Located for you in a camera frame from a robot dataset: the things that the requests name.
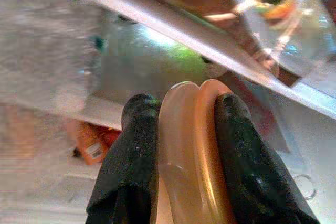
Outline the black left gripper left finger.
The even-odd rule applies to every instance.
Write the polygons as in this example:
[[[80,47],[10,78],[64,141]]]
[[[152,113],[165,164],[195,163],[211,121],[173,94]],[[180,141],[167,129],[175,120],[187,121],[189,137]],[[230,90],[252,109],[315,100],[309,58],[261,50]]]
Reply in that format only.
[[[149,94],[137,94],[125,104],[122,132],[102,162],[87,223],[156,222],[160,107]]]

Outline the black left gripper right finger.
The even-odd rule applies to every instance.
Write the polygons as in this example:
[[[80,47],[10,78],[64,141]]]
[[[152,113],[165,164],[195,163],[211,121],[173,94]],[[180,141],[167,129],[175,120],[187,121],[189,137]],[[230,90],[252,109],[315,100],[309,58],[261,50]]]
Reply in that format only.
[[[280,156],[262,140],[239,96],[218,96],[214,119],[227,193],[238,223],[319,222]]]

